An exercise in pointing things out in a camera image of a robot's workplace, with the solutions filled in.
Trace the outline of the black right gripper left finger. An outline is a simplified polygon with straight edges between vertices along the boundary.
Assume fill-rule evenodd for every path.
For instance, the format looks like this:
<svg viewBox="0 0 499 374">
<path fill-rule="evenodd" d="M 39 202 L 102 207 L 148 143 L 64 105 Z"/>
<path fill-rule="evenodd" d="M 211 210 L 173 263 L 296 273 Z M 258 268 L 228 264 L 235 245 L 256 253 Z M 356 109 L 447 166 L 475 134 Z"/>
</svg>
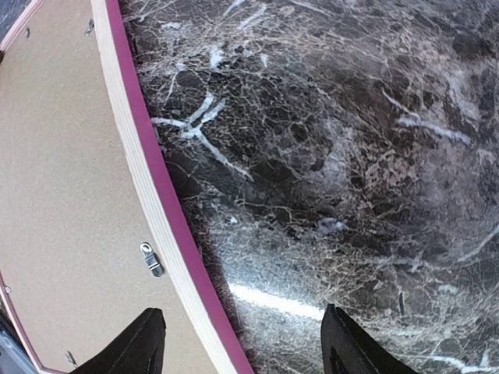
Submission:
<svg viewBox="0 0 499 374">
<path fill-rule="evenodd" d="M 80 366 L 81 373 L 161 373 L 166 325 L 163 312 L 147 308 L 107 347 Z"/>
</svg>

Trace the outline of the pink wooden picture frame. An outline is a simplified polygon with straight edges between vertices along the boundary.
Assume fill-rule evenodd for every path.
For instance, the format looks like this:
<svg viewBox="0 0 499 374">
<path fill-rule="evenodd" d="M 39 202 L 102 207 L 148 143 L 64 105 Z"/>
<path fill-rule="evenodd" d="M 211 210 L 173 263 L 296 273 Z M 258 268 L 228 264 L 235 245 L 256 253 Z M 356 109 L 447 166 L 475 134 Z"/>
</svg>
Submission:
<svg viewBox="0 0 499 374">
<path fill-rule="evenodd" d="M 5 53 L 17 38 L 28 38 L 30 19 L 45 1 L 31 1 L 1 42 Z M 209 278 L 186 223 L 178 197 L 159 149 L 143 99 L 119 4 L 88 1 L 93 34 L 115 125 L 122 141 L 133 184 L 154 243 L 140 251 L 154 277 L 167 276 L 214 366 L 212 373 L 250 373 L 252 367 L 235 335 Z M 37 373 L 69 373 L 41 368 L 24 344 L 24 332 L 1 274 L 1 298 Z"/>
</svg>

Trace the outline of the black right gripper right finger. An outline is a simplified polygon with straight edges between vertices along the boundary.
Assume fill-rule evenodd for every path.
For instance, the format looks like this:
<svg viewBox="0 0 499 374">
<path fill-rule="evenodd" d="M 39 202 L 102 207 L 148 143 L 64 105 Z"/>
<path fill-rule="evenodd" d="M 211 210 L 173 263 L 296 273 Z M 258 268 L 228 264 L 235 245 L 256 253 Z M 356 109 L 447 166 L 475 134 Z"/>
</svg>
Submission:
<svg viewBox="0 0 499 374">
<path fill-rule="evenodd" d="M 327 374 L 416 374 L 381 347 L 343 309 L 329 304 L 320 327 Z"/>
</svg>

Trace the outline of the brown cardboard backing board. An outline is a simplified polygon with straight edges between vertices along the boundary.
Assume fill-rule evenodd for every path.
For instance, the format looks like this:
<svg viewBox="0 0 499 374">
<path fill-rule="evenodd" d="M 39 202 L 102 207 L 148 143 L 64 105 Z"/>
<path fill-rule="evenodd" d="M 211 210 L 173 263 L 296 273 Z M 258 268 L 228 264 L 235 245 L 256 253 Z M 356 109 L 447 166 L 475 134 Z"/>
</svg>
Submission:
<svg viewBox="0 0 499 374">
<path fill-rule="evenodd" d="M 1 274 L 41 368 L 71 372 L 144 309 L 166 321 L 166 373 L 214 366 L 153 244 L 115 125 L 88 1 L 45 1 L 1 64 Z"/>
</svg>

